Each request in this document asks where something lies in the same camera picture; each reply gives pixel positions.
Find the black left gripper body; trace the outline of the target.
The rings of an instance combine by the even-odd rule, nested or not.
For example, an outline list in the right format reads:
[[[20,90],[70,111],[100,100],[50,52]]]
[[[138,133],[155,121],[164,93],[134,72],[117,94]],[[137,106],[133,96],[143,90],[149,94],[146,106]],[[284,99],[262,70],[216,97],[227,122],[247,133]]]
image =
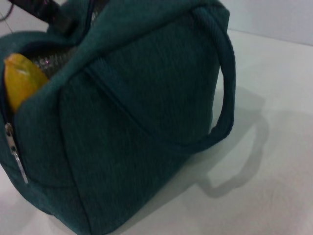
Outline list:
[[[53,0],[9,0],[12,4],[39,19],[50,19],[58,11],[58,4]]]

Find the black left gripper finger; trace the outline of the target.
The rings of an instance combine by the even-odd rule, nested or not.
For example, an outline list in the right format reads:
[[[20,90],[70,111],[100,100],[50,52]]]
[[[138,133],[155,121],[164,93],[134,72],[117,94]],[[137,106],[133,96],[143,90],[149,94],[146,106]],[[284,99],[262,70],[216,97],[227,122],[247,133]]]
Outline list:
[[[58,32],[71,32],[76,21],[65,13],[60,6],[47,6],[45,8],[46,22]]]

